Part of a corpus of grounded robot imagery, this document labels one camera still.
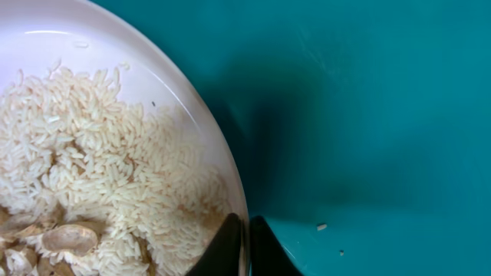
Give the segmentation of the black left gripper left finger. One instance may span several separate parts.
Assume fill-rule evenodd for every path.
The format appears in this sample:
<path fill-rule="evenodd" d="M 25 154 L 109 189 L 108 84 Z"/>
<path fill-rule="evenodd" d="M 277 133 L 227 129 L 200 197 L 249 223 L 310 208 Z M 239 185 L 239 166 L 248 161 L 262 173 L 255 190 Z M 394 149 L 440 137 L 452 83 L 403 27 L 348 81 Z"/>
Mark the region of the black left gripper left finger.
<path fill-rule="evenodd" d="M 186 276 L 238 276 L 242 220 L 229 213 L 197 263 Z"/>

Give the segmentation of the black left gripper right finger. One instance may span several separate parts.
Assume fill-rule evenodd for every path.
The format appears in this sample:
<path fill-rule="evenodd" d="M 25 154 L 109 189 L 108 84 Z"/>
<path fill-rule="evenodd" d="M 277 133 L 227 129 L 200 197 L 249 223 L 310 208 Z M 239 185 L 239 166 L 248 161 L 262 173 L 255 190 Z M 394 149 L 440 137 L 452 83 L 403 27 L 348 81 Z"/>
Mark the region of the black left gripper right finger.
<path fill-rule="evenodd" d="M 262 216 L 251 219 L 252 276 L 302 276 Z"/>

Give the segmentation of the white plate with food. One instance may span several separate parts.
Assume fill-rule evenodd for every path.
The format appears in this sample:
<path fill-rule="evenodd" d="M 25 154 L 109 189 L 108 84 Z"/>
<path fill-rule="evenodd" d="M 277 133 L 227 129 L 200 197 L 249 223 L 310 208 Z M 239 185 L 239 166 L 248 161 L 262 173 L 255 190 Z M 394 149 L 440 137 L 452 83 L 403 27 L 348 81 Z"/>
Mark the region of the white plate with food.
<path fill-rule="evenodd" d="M 248 215 L 223 134 L 180 69 L 88 1 L 1 3 L 1 273 L 249 273 Z"/>

